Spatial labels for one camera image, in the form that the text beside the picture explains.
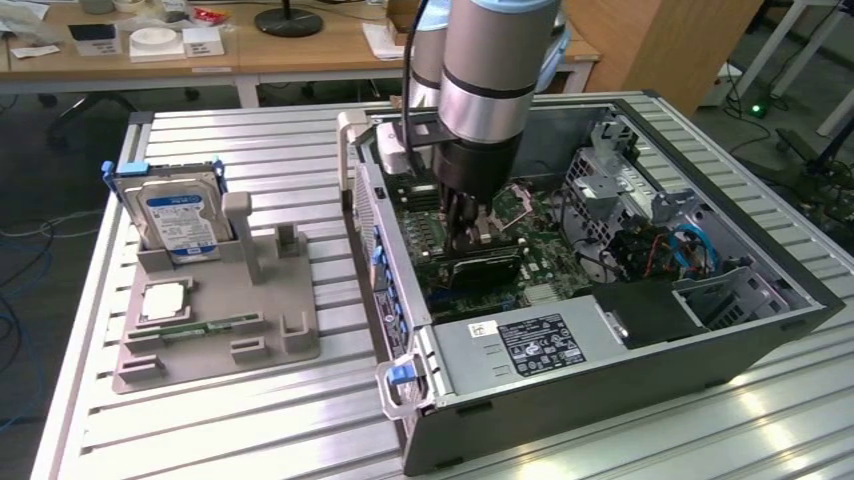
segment aluminum extrusion table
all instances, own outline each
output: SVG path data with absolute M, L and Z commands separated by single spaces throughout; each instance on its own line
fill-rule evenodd
M 850 302 L 851 257 L 663 101 L 631 93 L 623 98 Z M 252 227 L 299 223 L 311 241 L 323 353 L 300 364 L 113 394 L 139 239 L 111 198 L 33 478 L 402 477 L 395 429 L 376 395 L 335 171 L 337 112 L 383 105 L 163 113 L 129 126 L 123 162 L 217 155 L 229 189 L 253 194 Z M 678 173 L 639 147 L 659 182 L 678 187 Z M 853 453 L 854 309 L 846 307 L 728 384 L 423 478 L 834 478 L 854 474 Z

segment hard drive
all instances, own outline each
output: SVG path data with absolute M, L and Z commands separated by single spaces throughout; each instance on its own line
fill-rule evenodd
M 164 249 L 175 264 L 217 259 L 220 242 L 233 238 L 221 211 L 221 164 L 180 166 L 128 163 L 104 181 L 119 195 L 147 250 Z

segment floor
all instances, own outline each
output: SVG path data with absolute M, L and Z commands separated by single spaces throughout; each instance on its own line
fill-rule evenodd
M 732 54 L 736 65 L 748 65 L 768 33 L 763 29 L 744 37 Z M 760 79 L 767 81 L 774 76 L 785 58 L 795 49 L 794 43 L 783 45 Z M 814 130 L 851 86 L 854 73 L 815 57 L 789 91 L 790 110 L 772 111 L 762 124 L 771 130 L 778 127 L 795 129 L 815 148 L 823 148 L 827 139 L 815 135 Z M 371 99 L 366 82 L 359 82 L 358 85 L 353 82 L 317 84 L 313 99 L 305 98 L 300 87 L 296 84 L 279 85 L 277 88 L 264 87 L 261 94 L 265 103 L 288 105 L 355 101 L 359 97 L 362 100 Z M 380 82 L 383 94 L 396 93 L 395 88 L 394 82 Z M 763 91 L 764 86 L 759 83 L 747 93 L 744 103 L 751 102 Z M 195 102 L 184 98 L 181 90 L 131 92 L 127 96 L 147 111 L 239 106 L 236 92 L 227 87 L 203 88 L 200 93 L 201 97 Z M 56 152 L 45 146 L 41 131 L 76 98 L 75 95 L 60 95 L 59 105 L 44 108 L 33 96 L 21 96 L 13 108 L 0 114 L 0 228 L 15 231 L 32 229 L 37 225 L 32 219 L 56 218 L 72 212 L 103 208 L 107 188 L 99 179 L 99 166 L 119 154 L 127 115 L 115 105 L 100 105 L 68 131 L 68 149 Z M 0 105 L 8 105 L 11 100 L 11 97 L 1 97 Z M 762 134 L 758 128 L 731 119 L 719 109 L 700 109 L 694 115 L 694 121 L 724 148 Z M 739 154 L 767 165 L 778 165 L 786 161 L 786 157 L 774 149 L 774 139 L 748 145 L 739 150 Z M 846 163 L 854 162 L 854 140 L 849 140 L 839 159 Z M 9 228 L 21 221 L 29 223 L 15 227 L 16 229 Z M 69 220 L 57 226 L 56 233 L 85 231 L 95 228 L 97 222 L 96 215 Z M 25 242 L 11 245 L 0 237 L 0 279 L 32 258 L 29 255 L 33 253 L 23 250 L 37 250 L 44 245 L 45 238 L 36 235 L 13 240 Z M 31 399 L 37 392 L 39 376 L 33 360 L 25 355 L 27 351 L 21 351 L 12 367 L 0 373 L 0 425 L 21 413 L 28 404 L 32 404 L 32 408 L 24 411 L 20 423 L 0 431 L 0 480 L 27 478 L 29 474 L 93 242 L 93 235 L 56 239 L 51 246 L 52 265 L 47 275 L 35 288 L 9 298 L 16 314 L 32 334 L 35 354 L 43 367 L 44 388 L 33 402 Z M 27 279 L 33 278 L 37 273 L 39 269 L 32 269 Z M 13 285 L 27 282 L 25 279 L 19 280 Z M 0 362 L 8 358 L 11 345 L 9 341 L 0 343 Z

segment power supply label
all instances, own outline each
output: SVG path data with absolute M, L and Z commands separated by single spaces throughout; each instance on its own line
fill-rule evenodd
M 500 325 L 498 333 L 523 377 L 586 360 L 563 317 L 556 313 Z

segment desk lamp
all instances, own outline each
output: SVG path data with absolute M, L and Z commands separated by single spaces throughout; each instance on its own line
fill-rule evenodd
M 255 26 L 276 37 L 307 37 L 323 29 L 323 19 L 316 13 L 291 8 L 291 0 L 281 0 L 281 8 L 255 16 Z

